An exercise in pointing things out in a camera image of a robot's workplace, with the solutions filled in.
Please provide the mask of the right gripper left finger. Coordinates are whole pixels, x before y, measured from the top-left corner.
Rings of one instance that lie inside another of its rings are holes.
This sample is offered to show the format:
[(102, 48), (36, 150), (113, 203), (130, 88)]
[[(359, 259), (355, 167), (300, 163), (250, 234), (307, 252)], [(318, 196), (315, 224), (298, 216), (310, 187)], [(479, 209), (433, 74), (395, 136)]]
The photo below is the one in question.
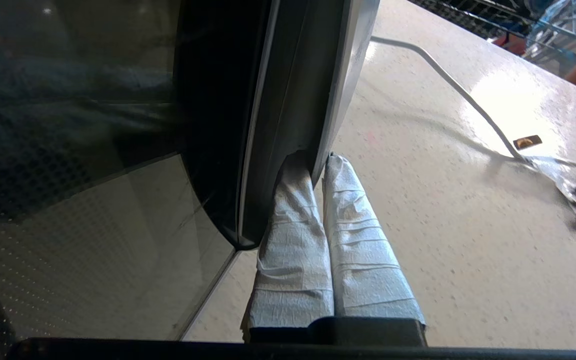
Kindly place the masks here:
[(245, 343), (299, 343), (335, 314), (329, 242), (302, 152), (285, 158), (241, 324)]

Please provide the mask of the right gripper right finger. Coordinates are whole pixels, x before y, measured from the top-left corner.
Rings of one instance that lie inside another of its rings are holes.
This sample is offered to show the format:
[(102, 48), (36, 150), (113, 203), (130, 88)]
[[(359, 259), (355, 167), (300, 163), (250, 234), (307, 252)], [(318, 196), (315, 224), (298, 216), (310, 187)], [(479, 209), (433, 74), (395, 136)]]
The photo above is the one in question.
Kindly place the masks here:
[(329, 155), (322, 189), (334, 314), (414, 319), (425, 326), (421, 306), (348, 159)]

